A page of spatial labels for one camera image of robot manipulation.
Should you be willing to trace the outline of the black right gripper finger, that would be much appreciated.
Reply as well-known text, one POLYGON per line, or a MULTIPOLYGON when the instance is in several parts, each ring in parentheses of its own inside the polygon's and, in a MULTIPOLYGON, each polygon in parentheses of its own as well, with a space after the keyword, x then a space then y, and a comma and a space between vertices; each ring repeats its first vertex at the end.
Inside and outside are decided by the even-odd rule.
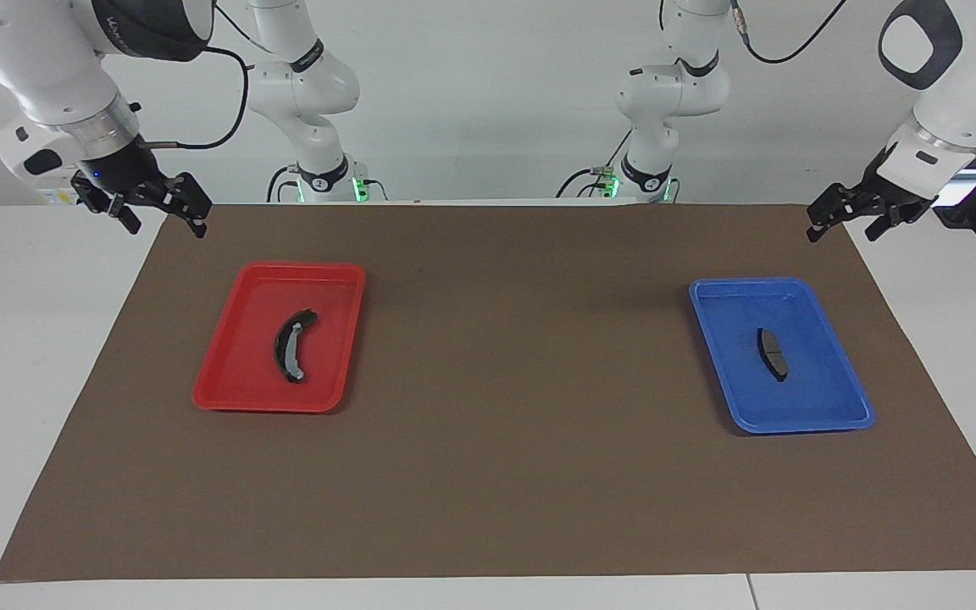
POLYGON ((187 224, 197 239, 207 232, 207 216, 212 211, 213 202, 190 173, 181 173, 165 181, 167 197, 165 213, 181 219, 187 224))
POLYGON ((108 208, 108 216, 119 221, 121 225, 131 235, 138 235, 141 231, 142 223, 132 208, 125 204, 123 197, 113 197, 108 208))

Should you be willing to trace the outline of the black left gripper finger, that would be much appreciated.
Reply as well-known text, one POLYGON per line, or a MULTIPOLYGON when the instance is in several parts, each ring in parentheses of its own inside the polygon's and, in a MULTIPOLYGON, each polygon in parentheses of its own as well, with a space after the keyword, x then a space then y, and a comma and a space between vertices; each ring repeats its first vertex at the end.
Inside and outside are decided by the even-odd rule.
POLYGON ((878 217, 865 228, 865 238, 870 242, 875 242, 891 228, 905 223, 904 207, 899 203, 886 203, 883 206, 883 212, 878 213, 878 217))
POLYGON ((817 243, 830 228, 856 219, 859 212, 857 196, 856 189, 832 184, 808 205, 810 227, 807 236, 810 243, 817 243))

